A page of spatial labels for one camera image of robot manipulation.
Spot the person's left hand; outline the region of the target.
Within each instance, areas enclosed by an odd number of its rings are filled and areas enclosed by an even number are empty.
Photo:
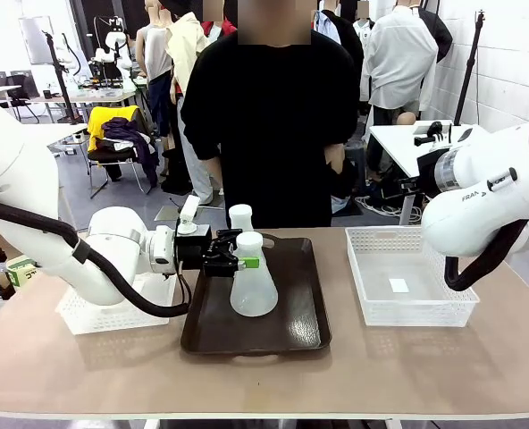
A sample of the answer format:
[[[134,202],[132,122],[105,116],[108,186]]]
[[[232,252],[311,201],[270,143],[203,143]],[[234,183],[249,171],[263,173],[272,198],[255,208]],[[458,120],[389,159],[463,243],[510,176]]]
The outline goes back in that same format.
[[[343,144],[329,145],[324,149],[325,162],[337,174],[341,174],[345,159],[345,147]]]

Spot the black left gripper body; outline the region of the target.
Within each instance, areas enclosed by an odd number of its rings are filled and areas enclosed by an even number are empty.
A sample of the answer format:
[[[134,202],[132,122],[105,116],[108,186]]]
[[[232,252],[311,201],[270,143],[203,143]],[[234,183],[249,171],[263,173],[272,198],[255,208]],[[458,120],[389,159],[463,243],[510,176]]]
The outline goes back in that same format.
[[[201,224],[189,235],[175,233],[173,236],[173,257],[176,270],[200,270],[203,255],[213,239],[211,226]]]

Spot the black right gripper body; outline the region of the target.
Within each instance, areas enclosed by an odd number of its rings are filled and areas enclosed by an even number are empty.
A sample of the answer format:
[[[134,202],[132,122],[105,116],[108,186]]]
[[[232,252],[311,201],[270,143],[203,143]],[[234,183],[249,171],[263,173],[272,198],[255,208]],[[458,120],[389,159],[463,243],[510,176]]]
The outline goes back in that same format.
[[[434,198],[441,193],[435,180],[435,167],[447,150],[434,150],[417,158],[418,173],[415,177],[399,181],[399,191],[403,196],[424,194]]]

